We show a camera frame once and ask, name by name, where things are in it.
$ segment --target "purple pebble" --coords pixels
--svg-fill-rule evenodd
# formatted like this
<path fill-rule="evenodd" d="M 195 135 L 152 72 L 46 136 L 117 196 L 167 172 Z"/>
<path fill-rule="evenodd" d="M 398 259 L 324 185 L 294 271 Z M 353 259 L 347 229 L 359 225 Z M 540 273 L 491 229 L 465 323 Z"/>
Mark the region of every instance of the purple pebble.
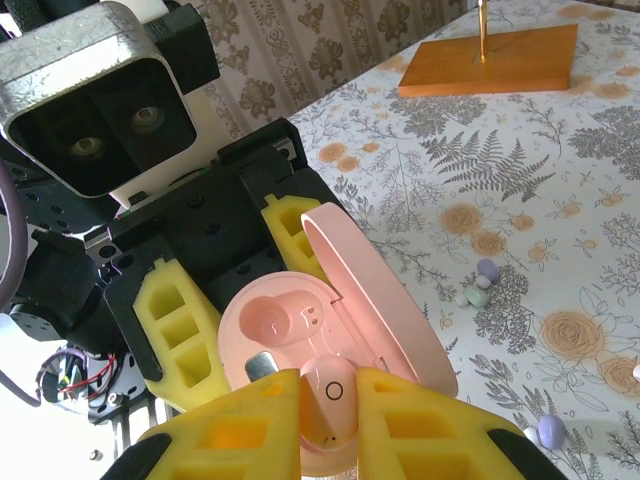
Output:
<path fill-rule="evenodd" d="M 538 435 L 543 447 L 560 448 L 564 442 L 564 423 L 555 415 L 545 415 L 538 424 Z"/>
<path fill-rule="evenodd" d="M 490 258 L 483 258 L 478 262 L 478 273 L 484 275 L 492 282 L 497 282 L 500 278 L 500 270 Z"/>

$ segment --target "green pebble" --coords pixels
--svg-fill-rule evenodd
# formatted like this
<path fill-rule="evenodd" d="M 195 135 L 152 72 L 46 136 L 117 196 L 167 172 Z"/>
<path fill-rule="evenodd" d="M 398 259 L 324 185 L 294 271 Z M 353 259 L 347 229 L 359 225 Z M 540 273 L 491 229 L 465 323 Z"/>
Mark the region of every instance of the green pebble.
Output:
<path fill-rule="evenodd" d="M 489 303 L 489 295 L 474 285 L 469 285 L 464 290 L 464 296 L 474 307 L 482 308 Z"/>

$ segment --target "pink earbud case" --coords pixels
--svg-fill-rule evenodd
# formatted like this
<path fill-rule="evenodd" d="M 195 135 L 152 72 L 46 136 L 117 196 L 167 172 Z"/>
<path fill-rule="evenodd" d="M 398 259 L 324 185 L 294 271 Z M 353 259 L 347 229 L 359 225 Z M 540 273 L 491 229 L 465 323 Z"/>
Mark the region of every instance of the pink earbud case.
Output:
<path fill-rule="evenodd" d="M 358 366 L 452 397 L 458 384 L 435 332 L 353 220 L 325 203 L 302 226 L 333 288 L 298 272 L 253 281 L 225 310 L 218 347 L 233 390 L 250 383 L 247 362 L 262 352 L 279 370 L 301 370 L 302 470 L 324 476 L 355 464 Z"/>

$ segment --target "table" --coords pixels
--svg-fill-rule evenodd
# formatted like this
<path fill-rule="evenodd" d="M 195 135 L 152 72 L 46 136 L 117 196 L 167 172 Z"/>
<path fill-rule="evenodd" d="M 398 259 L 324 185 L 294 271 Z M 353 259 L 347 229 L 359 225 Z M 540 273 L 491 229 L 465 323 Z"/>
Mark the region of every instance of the table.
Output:
<path fill-rule="evenodd" d="M 293 117 L 311 166 L 424 308 L 462 401 L 568 438 L 570 479 L 640 474 L 640 16 L 492 0 L 489 31 L 578 23 L 567 92 L 401 99 L 410 47 Z M 477 35 L 470 12 L 430 37 Z M 491 257 L 484 310 L 453 298 Z M 354 471 L 343 475 L 355 478 Z"/>

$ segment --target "brass rod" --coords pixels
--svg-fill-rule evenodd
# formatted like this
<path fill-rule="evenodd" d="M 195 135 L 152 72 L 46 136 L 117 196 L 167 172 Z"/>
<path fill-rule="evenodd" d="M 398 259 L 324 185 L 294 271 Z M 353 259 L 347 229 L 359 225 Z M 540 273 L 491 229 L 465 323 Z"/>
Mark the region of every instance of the brass rod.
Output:
<path fill-rule="evenodd" d="M 489 56 L 488 35 L 487 35 L 487 4 L 488 0 L 478 0 L 478 22 L 480 23 L 480 59 L 482 63 L 487 61 Z"/>

